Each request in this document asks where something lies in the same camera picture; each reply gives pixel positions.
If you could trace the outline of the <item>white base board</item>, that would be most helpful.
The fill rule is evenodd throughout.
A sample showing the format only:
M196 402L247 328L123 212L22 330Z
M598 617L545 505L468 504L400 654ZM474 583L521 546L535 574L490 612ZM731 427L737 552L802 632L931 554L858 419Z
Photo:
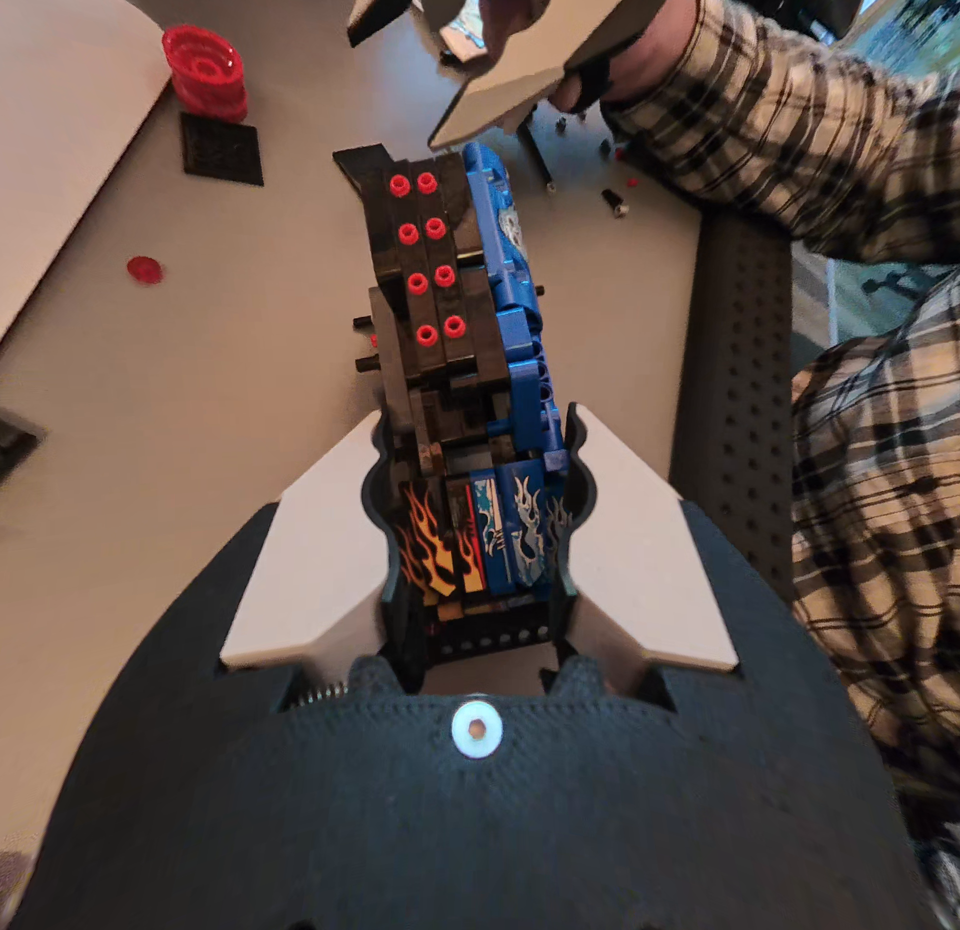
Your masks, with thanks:
M1 0L1 335L169 80L126 0Z

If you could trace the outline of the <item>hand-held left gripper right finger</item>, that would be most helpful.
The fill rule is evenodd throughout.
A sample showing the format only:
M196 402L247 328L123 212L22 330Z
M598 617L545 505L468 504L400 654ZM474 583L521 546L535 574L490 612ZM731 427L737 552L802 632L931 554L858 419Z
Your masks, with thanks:
M728 675L739 659L683 500L582 403L570 403L550 633L594 660L606 688L656 666Z

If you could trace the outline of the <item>grey desk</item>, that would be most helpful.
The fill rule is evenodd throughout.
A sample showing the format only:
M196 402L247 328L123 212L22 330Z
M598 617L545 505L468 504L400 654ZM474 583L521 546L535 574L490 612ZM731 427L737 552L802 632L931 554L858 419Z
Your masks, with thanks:
M331 153L426 156L457 84L410 15L350 48L354 0L126 1L239 49L265 185L186 175L165 94L4 341L2 411L44 435L2 485L6 893L143 636L374 408L369 246Z

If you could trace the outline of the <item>long black axle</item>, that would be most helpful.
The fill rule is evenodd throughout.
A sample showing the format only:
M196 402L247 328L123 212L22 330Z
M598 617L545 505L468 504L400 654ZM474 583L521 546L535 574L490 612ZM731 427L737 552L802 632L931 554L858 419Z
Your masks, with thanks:
M546 164L546 159L540 149L540 146L534 137L532 131L533 115L534 111L531 110L522 119L515 130L515 137L521 145L524 154L528 157L532 166L534 167L544 190L548 194L553 195L557 190L556 182Z

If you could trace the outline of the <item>person's right hand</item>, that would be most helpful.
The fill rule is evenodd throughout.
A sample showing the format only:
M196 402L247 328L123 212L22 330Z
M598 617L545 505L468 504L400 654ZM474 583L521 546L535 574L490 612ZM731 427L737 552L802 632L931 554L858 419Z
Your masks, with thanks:
M487 53L497 60L513 34L527 29L535 0L480 0ZM606 90L599 100L629 107L662 84L683 57L697 22L698 0L665 0L633 43L608 63Z

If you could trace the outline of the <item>blue black brick toy truck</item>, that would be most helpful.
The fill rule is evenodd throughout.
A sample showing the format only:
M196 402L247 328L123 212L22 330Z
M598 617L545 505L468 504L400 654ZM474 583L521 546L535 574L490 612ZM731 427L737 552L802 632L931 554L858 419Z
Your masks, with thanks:
M403 684L549 640L570 456L508 173L490 148L332 159L365 214L380 458L363 500L386 532L382 654Z

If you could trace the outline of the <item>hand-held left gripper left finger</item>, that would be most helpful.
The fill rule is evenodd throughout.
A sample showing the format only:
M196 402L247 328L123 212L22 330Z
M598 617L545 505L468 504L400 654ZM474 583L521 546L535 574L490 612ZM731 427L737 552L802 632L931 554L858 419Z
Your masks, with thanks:
M387 642L382 599L397 547L375 505L389 421L375 410L280 496L220 652L229 670L294 664L347 685Z

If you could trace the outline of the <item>person's plaid shirt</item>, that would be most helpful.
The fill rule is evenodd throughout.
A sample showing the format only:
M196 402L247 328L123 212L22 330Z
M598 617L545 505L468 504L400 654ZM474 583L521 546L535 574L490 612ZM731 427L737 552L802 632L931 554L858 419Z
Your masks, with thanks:
M958 928L958 270L902 323L794 379L793 612L901 802L934 912Z

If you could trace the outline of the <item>black studded square plate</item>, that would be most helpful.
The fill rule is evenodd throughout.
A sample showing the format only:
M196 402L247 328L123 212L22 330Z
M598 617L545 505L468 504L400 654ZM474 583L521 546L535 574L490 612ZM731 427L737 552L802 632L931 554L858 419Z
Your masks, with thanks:
M189 112L179 115L183 171L190 176L262 187L258 129Z

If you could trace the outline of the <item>person's right forearm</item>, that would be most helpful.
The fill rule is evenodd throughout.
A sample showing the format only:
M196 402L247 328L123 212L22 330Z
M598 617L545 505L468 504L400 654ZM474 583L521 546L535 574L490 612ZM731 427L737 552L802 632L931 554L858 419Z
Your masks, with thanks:
M677 62L604 104L679 190L860 263L959 259L958 73L908 78L735 0L693 0Z

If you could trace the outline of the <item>red wheel hub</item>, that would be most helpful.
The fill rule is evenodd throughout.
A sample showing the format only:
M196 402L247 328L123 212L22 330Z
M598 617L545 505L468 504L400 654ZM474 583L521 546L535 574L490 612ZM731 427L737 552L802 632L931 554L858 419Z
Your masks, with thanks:
M247 118L243 61L224 37L182 24L163 32L162 47L174 93L187 112L227 123Z

